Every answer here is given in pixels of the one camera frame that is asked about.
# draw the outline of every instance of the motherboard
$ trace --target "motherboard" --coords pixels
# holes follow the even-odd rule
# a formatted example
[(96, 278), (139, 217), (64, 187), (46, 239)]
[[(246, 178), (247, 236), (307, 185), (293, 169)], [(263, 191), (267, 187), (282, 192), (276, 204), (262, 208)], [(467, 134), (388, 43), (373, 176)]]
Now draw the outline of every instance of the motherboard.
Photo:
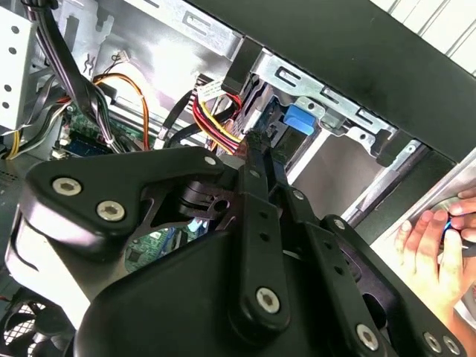
[(192, 232), (187, 226), (165, 228), (134, 239), (126, 249), (126, 270), (132, 273), (182, 247), (203, 234), (201, 230)]

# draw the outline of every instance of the white connector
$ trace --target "white connector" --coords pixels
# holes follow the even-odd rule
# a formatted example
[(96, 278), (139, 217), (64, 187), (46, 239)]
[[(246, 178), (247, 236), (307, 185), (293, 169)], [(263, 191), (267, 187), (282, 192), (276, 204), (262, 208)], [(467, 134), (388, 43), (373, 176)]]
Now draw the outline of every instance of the white connector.
[(127, 54), (125, 50), (119, 51), (118, 53), (119, 61), (122, 63), (131, 62), (131, 57)]

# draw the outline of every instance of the black plastic arm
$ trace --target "black plastic arm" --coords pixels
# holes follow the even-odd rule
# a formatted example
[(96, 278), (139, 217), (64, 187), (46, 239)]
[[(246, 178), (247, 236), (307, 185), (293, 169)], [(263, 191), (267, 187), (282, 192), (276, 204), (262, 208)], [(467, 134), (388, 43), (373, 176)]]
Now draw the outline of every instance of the black plastic arm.
[[(32, 169), (22, 217), (85, 261), (119, 260), (131, 237), (210, 220), (206, 235), (92, 301), (75, 356), (450, 357), (447, 340), (466, 355), (346, 222), (315, 217), (259, 135), (237, 155), (224, 164), (188, 147)], [(59, 177), (81, 192), (58, 194)], [(101, 219), (105, 200), (125, 217)]]

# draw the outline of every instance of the green circuit board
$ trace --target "green circuit board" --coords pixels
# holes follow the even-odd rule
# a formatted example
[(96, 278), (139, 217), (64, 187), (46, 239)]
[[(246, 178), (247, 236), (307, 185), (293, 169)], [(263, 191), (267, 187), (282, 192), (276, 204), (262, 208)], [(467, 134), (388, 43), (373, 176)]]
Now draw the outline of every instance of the green circuit board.
[[(76, 106), (71, 106), (72, 110), (68, 110), (69, 116), (69, 129), (73, 132), (80, 133), (81, 135), (86, 136), (92, 140), (97, 141), (99, 144), (104, 144), (102, 135), (100, 132), (99, 127), (92, 123), (88, 118), (86, 118)], [(139, 130), (132, 129), (127, 125), (123, 125), (122, 123), (118, 123), (117, 121), (111, 120), (111, 125), (119, 129), (122, 132), (125, 132), (126, 135), (135, 141), (136, 143), (142, 143), (144, 139), (143, 132)], [(149, 136), (150, 145), (153, 146), (155, 138)]]
[(181, 231), (186, 234), (187, 242), (197, 238), (197, 233), (191, 232), (188, 227), (170, 228), (134, 239), (126, 249), (126, 270), (129, 273), (152, 263), (158, 258), (170, 253), (171, 244), (176, 234)]

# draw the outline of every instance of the fan grille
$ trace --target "fan grille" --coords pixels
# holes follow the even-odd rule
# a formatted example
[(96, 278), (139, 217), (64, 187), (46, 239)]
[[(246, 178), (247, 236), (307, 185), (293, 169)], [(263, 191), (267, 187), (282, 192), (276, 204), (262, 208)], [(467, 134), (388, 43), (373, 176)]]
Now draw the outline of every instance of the fan grille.
[[(39, 309), (44, 309), (45, 305), (42, 305), (40, 303), (37, 303), (36, 306)], [(22, 308), (19, 310), (19, 312), (24, 312), (25, 314), (32, 314), (33, 311), (30, 309), (28, 305), (23, 305)], [(31, 331), (33, 329), (33, 324), (34, 320), (29, 320), (26, 321), (20, 325), (16, 325), (14, 328), (12, 328), (10, 331), (5, 331), (3, 336), (5, 339), (5, 343), (8, 346), (11, 341), (13, 341), (15, 338), (20, 337), (21, 335), (24, 335), (25, 333)], [(32, 356), (33, 349), (35, 348), (36, 343), (32, 343), (29, 348), (28, 348), (28, 357)]]

